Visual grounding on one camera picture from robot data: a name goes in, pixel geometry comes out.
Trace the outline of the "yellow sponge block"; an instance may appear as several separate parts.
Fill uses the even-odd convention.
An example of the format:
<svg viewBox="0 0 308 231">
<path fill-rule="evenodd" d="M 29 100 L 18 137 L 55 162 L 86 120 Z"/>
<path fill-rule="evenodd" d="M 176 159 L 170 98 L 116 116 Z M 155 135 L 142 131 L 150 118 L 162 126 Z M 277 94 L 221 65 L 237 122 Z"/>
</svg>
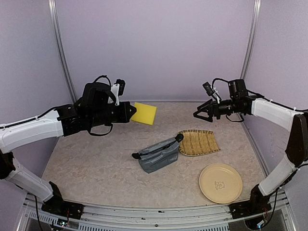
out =
<svg viewBox="0 0 308 231">
<path fill-rule="evenodd" d="M 151 126 L 154 124 L 157 107 L 143 103 L 134 103 L 134 107 L 137 112 L 132 116 L 132 121 Z"/>
</svg>

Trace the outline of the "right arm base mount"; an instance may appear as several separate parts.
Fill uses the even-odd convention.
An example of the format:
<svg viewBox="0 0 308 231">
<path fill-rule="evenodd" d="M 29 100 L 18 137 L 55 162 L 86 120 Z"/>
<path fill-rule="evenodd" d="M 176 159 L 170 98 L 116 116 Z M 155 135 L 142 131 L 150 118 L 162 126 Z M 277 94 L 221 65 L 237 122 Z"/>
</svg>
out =
<svg viewBox="0 0 308 231">
<path fill-rule="evenodd" d="M 264 196 L 257 184 L 250 192 L 249 200 L 236 202 L 229 205 L 229 209 L 233 219 L 243 218 L 260 214 L 272 209 L 270 205 L 270 195 Z"/>
</svg>

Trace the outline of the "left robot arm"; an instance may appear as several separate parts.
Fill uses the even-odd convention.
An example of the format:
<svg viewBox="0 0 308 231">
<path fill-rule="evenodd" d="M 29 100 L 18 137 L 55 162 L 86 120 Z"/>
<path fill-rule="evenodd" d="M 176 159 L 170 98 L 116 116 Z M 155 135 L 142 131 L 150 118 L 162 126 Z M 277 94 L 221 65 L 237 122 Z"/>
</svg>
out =
<svg viewBox="0 0 308 231">
<path fill-rule="evenodd" d="M 100 82 L 86 84 L 81 98 L 74 104 L 56 106 L 26 120 L 0 126 L 0 178 L 7 180 L 48 202 L 57 214 L 67 210 L 58 187 L 23 167 L 13 156 L 13 150 L 40 140 L 70 136 L 96 126 L 112 128 L 114 123 L 128 123 L 137 109 L 130 102 L 121 102 L 125 83 L 113 85 Z"/>
</svg>

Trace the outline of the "grey zip pouch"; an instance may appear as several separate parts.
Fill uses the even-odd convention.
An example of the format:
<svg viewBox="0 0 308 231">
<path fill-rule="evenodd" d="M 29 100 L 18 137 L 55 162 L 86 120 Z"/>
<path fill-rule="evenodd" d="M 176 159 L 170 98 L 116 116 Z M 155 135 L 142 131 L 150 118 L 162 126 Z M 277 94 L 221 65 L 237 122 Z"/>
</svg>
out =
<svg viewBox="0 0 308 231">
<path fill-rule="evenodd" d="M 183 134 L 179 133 L 175 137 L 144 148 L 131 156 L 138 160 L 146 173 L 150 174 L 177 161 L 183 138 Z"/>
</svg>

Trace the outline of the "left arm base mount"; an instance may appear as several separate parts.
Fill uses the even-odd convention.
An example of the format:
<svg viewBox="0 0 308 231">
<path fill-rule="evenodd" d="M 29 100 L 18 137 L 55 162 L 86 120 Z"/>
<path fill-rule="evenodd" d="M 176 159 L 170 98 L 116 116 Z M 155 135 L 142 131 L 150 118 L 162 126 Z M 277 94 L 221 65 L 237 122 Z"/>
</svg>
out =
<svg viewBox="0 0 308 231">
<path fill-rule="evenodd" d="M 51 214 L 59 215 L 66 218 L 81 219 L 84 210 L 84 205 L 80 203 L 65 201 L 62 198 L 60 190 L 56 184 L 49 182 L 52 188 L 52 197 L 43 202 L 42 211 Z"/>
</svg>

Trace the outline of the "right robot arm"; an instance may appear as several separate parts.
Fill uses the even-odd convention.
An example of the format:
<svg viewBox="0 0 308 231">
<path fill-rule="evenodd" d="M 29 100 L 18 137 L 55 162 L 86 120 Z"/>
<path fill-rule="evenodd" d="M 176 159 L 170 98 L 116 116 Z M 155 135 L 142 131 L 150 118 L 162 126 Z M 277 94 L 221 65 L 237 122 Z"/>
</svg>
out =
<svg viewBox="0 0 308 231">
<path fill-rule="evenodd" d="M 247 211 L 255 214 L 265 205 L 263 197 L 273 194 L 300 168 L 307 166 L 308 111 L 282 105 L 248 90 L 243 79 L 226 81 L 229 98 L 224 100 L 214 86 L 216 81 L 217 78 L 203 84 L 210 100 L 198 106 L 193 116 L 212 122 L 238 114 L 239 123 L 249 115 L 256 117 L 255 123 L 251 119 L 245 123 L 246 129 L 270 165 L 270 171 L 257 185 L 256 195 L 246 203 Z"/>
</svg>

